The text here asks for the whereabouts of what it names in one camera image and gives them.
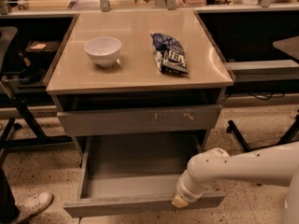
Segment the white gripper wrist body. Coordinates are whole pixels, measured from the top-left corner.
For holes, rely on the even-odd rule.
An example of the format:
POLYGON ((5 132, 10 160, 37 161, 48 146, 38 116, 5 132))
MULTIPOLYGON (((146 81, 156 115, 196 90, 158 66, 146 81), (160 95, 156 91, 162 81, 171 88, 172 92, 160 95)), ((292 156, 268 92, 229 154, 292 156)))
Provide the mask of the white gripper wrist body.
POLYGON ((183 172, 177 183, 177 195, 187 203, 195 203, 206 189, 207 185, 193 180, 187 170, 183 172))

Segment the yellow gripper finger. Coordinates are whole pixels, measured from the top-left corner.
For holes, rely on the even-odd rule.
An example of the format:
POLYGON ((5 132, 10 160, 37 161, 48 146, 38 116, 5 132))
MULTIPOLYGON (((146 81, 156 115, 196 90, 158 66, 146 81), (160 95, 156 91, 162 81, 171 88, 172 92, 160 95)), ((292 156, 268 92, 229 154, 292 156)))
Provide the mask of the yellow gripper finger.
POLYGON ((186 207, 189 203, 183 200, 178 194, 176 194, 172 200, 172 204, 176 208, 183 208, 186 207))

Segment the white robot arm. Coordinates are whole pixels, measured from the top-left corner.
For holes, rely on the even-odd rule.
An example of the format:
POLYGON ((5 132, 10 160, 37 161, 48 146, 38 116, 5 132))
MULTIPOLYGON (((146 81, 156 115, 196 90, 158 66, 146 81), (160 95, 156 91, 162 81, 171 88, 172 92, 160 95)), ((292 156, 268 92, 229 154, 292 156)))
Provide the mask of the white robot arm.
POLYGON ((215 180, 287 187, 281 224, 299 224, 299 142, 234 156, 221 148, 197 154, 180 176, 172 204, 182 208, 196 202, 215 180))

